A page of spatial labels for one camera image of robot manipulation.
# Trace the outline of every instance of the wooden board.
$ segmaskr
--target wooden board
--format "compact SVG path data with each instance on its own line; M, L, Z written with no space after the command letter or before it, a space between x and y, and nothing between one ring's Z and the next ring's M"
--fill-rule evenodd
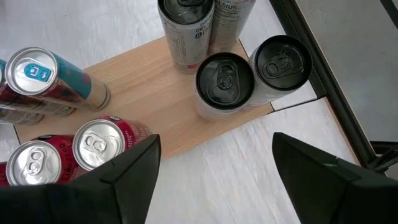
M240 42L234 53L247 58ZM46 116L33 126L16 126L21 143L43 134L73 134L101 114L140 121L160 134L162 156L170 157L272 111L271 105L207 121L195 111L194 75L178 73L163 37L87 68L111 90L109 105L99 112L76 110L59 118Z

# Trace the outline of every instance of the drink can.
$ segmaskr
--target drink can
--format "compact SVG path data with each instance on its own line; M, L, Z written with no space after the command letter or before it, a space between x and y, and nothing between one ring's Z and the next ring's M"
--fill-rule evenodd
M82 168L93 170L149 135L148 127L141 123L116 116L100 116L77 131L73 155Z
M10 185L69 183L79 170L72 142L73 135L45 135L21 144L7 163Z
M256 84L250 106L261 106L300 88L312 71L312 58L299 40L277 35L264 41L251 55Z
M38 100L16 93L8 86L4 77L5 66L6 62L0 60L0 108L57 116L66 116L75 110L71 106Z
M6 175L7 162L0 162L0 187L9 186Z
M253 71L245 59L232 53L214 54L195 77L197 111L208 119L234 113L246 105L253 88Z
M41 121L43 116L37 113L0 108L0 121L9 124L33 125Z
M21 95L91 111L103 109L111 96L104 83L39 47L16 52L6 65L6 80Z
M195 73L206 59L214 0L158 0L158 10L174 65Z
M215 0L209 53L229 52L239 39L256 0Z

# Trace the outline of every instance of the aluminum can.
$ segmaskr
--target aluminum can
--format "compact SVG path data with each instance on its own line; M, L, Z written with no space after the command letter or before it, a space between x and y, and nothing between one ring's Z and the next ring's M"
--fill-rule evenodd
M6 175L7 162L0 162L0 187L10 186Z
M249 106L265 105L294 92L312 72L312 58L306 46L287 35L264 41L249 63L256 80Z
M240 56L218 53L200 65L195 89L198 113L206 119L222 118L249 101L254 89L253 71Z
M7 163L10 185L69 183L81 169L72 142L73 135L45 135L21 144Z
M9 124L33 125L42 120L44 115L0 108L0 121Z
M0 108L56 116L66 116L75 110L71 106L38 100L16 93L8 86L4 77L5 67L6 62L0 60Z
M214 0L158 0L157 3L176 69L195 73L206 59Z
M93 170L150 135L149 128L116 116L100 116L84 124L73 140L73 155L86 170Z
M256 0L215 0L209 54L229 52L236 44Z
M8 85L15 92L75 108L98 111L111 97L104 83L39 47L16 52L5 73Z

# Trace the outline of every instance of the silver can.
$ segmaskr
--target silver can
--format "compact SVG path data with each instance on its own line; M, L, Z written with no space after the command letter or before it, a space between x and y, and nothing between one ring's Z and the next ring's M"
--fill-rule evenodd
M61 157L49 143L29 141L20 145L7 163L11 186L56 183L62 171Z
M312 58L299 40L287 35L264 41L250 56L256 84L249 106L261 106L300 88L312 71Z
M218 53L206 59L195 77L197 111L218 119L244 108L254 89L253 71L245 59Z
M158 0L158 9L175 67L195 73L206 59L214 1Z
M67 116L75 110L71 106L38 100L16 93L7 84L4 76L5 67L6 62L0 60L0 108L56 116Z
M2 123L33 125L41 121L43 117L42 114L0 108L0 121Z
M5 73L15 92L75 108L102 110L111 97L104 83L39 47L16 52Z
M86 170L93 170L124 152L121 129L111 121L98 119L84 124L75 134L73 155Z
M209 54L229 52L236 44L256 0L215 0Z

